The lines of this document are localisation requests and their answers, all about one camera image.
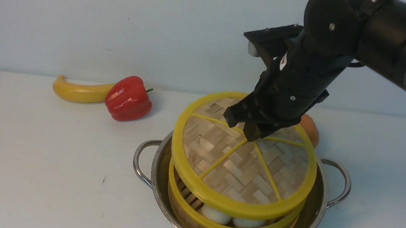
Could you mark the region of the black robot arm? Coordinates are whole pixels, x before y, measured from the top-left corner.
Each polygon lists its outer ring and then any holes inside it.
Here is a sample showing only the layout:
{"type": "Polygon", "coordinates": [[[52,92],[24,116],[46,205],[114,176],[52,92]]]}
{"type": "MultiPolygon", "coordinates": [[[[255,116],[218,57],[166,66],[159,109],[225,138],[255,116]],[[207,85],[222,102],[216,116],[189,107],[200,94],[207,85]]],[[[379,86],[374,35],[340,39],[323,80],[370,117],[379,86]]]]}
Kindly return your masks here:
{"type": "Polygon", "coordinates": [[[304,24],[244,33],[266,65],[253,92],[225,110],[249,141],[297,125],[347,67],[369,67],[406,91],[406,3],[308,0],[304,24]]]}

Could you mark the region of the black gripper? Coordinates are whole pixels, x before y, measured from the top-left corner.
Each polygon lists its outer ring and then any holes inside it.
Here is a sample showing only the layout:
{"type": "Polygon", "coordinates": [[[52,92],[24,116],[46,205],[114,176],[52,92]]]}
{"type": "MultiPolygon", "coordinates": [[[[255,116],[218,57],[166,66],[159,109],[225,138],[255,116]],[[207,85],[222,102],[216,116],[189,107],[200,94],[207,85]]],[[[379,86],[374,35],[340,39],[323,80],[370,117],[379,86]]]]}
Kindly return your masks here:
{"type": "Polygon", "coordinates": [[[223,117],[229,128],[244,123],[247,141],[264,139],[281,127],[296,125],[352,61],[350,55],[323,56],[311,46],[295,42],[266,72],[253,97],[227,107],[223,117]]]}

